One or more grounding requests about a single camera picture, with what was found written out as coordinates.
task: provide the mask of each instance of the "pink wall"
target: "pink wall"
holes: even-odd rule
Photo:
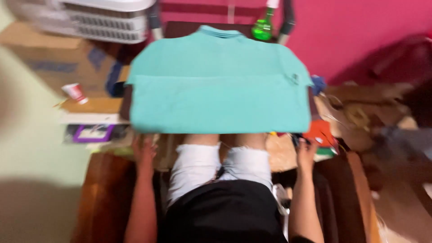
[[[228,3],[238,10],[235,23],[251,24],[247,8],[265,6],[266,0],[162,0],[164,22],[192,21],[227,23]],[[416,33],[432,29],[432,0],[293,0],[297,26],[287,46],[308,67],[311,74],[331,79],[371,51]],[[179,13],[171,3],[220,6],[193,8],[196,13]],[[280,9],[275,23],[281,21]]]

